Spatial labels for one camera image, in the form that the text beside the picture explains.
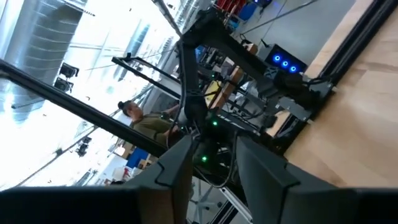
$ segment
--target person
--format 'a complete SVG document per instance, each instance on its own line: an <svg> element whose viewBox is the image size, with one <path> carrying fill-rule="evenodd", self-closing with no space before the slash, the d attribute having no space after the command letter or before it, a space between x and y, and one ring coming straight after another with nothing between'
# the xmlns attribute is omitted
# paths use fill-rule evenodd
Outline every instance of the person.
<svg viewBox="0 0 398 224"><path fill-rule="evenodd" d="M160 117L160 113L151 113L144 115L142 109L131 100L125 102L120 101L118 103L118 108L121 109L124 115L132 119L130 127L141 133L148 138L151 138L161 145L168 147L173 144L175 137L178 135L178 127L175 126L173 130L170 131L172 122ZM163 111L163 114L171 115L178 110L178 105Z"/></svg>

